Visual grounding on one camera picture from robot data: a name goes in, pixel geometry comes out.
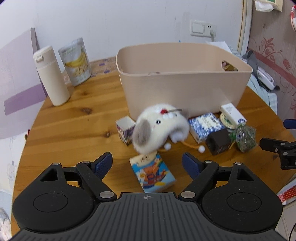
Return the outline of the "cartoon tissue pack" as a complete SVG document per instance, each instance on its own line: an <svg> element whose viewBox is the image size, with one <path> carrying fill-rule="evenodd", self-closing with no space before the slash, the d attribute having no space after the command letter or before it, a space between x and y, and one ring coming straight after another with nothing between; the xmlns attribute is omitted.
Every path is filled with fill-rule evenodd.
<svg viewBox="0 0 296 241"><path fill-rule="evenodd" d="M157 151L132 157L129 162L144 193L161 192L176 181Z"/></svg>

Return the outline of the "blue white tissue pack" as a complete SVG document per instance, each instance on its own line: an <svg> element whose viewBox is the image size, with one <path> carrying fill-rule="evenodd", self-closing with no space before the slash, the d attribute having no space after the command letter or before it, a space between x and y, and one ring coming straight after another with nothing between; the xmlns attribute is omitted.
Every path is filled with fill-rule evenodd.
<svg viewBox="0 0 296 241"><path fill-rule="evenodd" d="M225 126L213 113L206 113L188 120L190 133L194 140L200 144L213 132L225 129Z"/></svg>

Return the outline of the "white wall switch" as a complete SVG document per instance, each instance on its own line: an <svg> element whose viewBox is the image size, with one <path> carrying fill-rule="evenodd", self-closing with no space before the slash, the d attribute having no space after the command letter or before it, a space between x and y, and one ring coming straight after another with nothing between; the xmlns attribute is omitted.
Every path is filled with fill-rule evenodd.
<svg viewBox="0 0 296 241"><path fill-rule="evenodd" d="M204 37L205 32L205 22L191 20L190 35Z"/></svg>

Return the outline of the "white handheld device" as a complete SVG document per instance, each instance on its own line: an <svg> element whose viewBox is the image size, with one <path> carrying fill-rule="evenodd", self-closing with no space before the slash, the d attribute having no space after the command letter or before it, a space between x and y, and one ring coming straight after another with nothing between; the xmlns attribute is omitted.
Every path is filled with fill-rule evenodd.
<svg viewBox="0 0 296 241"><path fill-rule="evenodd" d="M267 91L278 91L280 87L275 84L273 78L261 67L257 68L257 77Z"/></svg>

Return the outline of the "banana chips pouch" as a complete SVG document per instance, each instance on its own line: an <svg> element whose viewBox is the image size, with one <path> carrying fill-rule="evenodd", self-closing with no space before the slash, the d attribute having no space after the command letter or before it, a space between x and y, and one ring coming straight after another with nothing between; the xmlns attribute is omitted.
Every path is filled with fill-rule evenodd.
<svg viewBox="0 0 296 241"><path fill-rule="evenodd" d="M73 86L80 85L91 77L83 38L72 41L58 52Z"/></svg>

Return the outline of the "golden tissue package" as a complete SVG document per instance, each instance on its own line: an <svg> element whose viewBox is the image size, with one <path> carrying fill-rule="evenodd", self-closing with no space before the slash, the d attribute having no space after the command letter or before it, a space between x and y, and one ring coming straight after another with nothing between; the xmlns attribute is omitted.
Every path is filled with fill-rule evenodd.
<svg viewBox="0 0 296 241"><path fill-rule="evenodd" d="M236 67L234 67L232 64L228 63L227 61L223 61L221 63L221 66L224 71L238 71Z"/></svg>

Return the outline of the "black small box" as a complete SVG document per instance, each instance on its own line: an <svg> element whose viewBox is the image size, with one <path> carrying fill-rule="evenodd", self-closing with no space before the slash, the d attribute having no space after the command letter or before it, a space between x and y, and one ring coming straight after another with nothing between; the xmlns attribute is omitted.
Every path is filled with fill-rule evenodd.
<svg viewBox="0 0 296 241"><path fill-rule="evenodd" d="M210 133L206 139L206 145L212 155L217 155L228 150L232 145L228 130L224 128Z"/></svg>

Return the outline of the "purple white board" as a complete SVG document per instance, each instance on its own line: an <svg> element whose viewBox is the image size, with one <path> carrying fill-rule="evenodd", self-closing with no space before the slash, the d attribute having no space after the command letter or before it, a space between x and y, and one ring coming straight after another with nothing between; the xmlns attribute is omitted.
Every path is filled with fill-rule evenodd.
<svg viewBox="0 0 296 241"><path fill-rule="evenodd" d="M47 97L33 60L38 49L34 28L1 48L1 138L30 129Z"/></svg>

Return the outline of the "white grey plush toy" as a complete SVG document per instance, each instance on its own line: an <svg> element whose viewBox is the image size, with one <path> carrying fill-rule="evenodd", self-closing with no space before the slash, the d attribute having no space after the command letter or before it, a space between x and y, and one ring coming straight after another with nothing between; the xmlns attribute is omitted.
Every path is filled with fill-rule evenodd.
<svg viewBox="0 0 296 241"><path fill-rule="evenodd" d="M137 118L132 144L139 154L149 154L162 147L168 138L173 143L187 139L188 112L167 103L146 108Z"/></svg>

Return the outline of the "green candy wrapper bag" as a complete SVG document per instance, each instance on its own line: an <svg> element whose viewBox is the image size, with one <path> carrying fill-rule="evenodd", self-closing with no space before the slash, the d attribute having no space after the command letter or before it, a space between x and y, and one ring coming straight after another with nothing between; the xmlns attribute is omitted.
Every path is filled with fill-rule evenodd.
<svg viewBox="0 0 296 241"><path fill-rule="evenodd" d="M234 136L238 149L243 153L256 146L256 129L251 126L239 125L234 130Z"/></svg>

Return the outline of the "round metal tin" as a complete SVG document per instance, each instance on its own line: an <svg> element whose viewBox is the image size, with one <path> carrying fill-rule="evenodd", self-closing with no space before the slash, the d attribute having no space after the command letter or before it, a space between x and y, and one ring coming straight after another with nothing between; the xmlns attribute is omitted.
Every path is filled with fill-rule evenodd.
<svg viewBox="0 0 296 241"><path fill-rule="evenodd" d="M221 113L219 116L219 120L222 122L222 124L229 130L234 130L235 126L232 124L231 121L229 121L229 119L227 119L227 117Z"/></svg>

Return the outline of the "white blue small box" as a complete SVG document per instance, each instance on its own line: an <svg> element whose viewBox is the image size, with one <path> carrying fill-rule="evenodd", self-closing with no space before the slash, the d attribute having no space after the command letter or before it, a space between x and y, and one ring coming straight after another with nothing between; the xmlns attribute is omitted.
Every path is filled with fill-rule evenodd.
<svg viewBox="0 0 296 241"><path fill-rule="evenodd" d="M234 125L235 128L239 125L245 125L247 123L246 118L232 103L222 105L220 111L230 121L230 123Z"/></svg>

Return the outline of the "small purple open box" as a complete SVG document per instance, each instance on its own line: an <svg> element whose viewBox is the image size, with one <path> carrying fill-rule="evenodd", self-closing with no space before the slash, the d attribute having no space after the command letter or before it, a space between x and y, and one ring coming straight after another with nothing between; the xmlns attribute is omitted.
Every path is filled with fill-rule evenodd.
<svg viewBox="0 0 296 241"><path fill-rule="evenodd" d="M116 122L117 131L120 139L128 146L132 143L132 133L136 122L128 115Z"/></svg>

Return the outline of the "white wall socket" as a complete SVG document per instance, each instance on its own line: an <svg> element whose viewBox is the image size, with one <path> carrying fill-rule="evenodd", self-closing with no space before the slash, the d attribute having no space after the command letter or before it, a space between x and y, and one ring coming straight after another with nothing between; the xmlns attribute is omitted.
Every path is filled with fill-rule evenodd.
<svg viewBox="0 0 296 241"><path fill-rule="evenodd" d="M211 23L206 23L205 24L204 37L215 39L216 32L217 32L217 26L216 25L211 24Z"/></svg>

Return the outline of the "white paper sheet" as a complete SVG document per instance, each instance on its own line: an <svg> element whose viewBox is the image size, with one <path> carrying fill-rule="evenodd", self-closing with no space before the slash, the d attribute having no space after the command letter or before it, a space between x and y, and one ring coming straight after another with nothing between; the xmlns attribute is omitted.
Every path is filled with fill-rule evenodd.
<svg viewBox="0 0 296 241"><path fill-rule="evenodd" d="M218 42L209 42L209 41L206 41L207 44L209 45L212 45L212 46L216 46L216 47L219 47L229 53L232 53L231 49L229 48L229 46L226 44L225 41L218 41Z"/></svg>

